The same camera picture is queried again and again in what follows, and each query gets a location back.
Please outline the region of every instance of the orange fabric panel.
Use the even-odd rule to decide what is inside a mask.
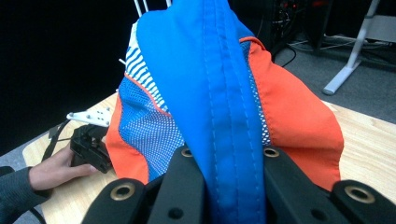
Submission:
[[[126,144],[119,133],[122,103],[117,96],[116,108],[106,136],[106,147],[118,178],[133,178],[143,184],[149,182],[149,168],[145,157]]]
[[[300,79],[272,63],[259,40],[249,40],[249,64],[272,145],[284,149],[315,184],[332,189],[340,180],[344,148],[333,112]]]

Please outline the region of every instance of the gray floor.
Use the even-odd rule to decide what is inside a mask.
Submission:
[[[362,63],[333,96],[321,91],[347,63],[351,49],[324,49],[311,52],[306,44],[293,45],[296,58],[285,68],[302,80],[320,99],[359,111],[363,114],[396,123],[396,53],[395,48],[378,48],[361,56]],[[290,49],[276,55],[276,63],[284,64],[293,57]],[[26,145],[0,158],[0,165],[11,165],[15,170],[25,166],[21,152]],[[38,223],[29,213],[17,224]]]

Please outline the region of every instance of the metal grommet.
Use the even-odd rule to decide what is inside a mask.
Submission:
[[[181,155],[183,155],[184,157],[192,157],[191,151],[189,148],[183,148],[183,150],[181,150]]]
[[[266,147],[264,149],[264,155],[266,157],[278,157],[279,156],[279,152],[276,149],[270,148],[270,147]]]
[[[110,197],[114,201],[123,201],[134,195],[134,184],[124,183],[111,190]]]
[[[351,197],[353,200],[358,201],[360,203],[375,202],[374,195],[366,189],[355,186],[346,186],[345,191],[347,196]]]

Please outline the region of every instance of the blue fabric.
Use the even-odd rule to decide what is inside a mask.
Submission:
[[[184,140],[174,120],[160,113],[146,93],[126,77],[120,84],[119,95],[120,136],[146,158],[151,181],[166,172],[175,149],[182,147]]]
[[[214,223],[264,223],[262,122],[225,0],[143,15],[137,42],[204,177]]]

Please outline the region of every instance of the striped fabric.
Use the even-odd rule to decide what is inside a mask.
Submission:
[[[131,39],[126,53],[125,73],[143,87],[150,94],[150,98],[154,100],[156,107],[163,112],[169,113],[168,107],[164,99],[161,97],[157,86],[149,72],[146,62],[141,54],[141,50],[136,40],[137,22],[133,25],[131,31]]]

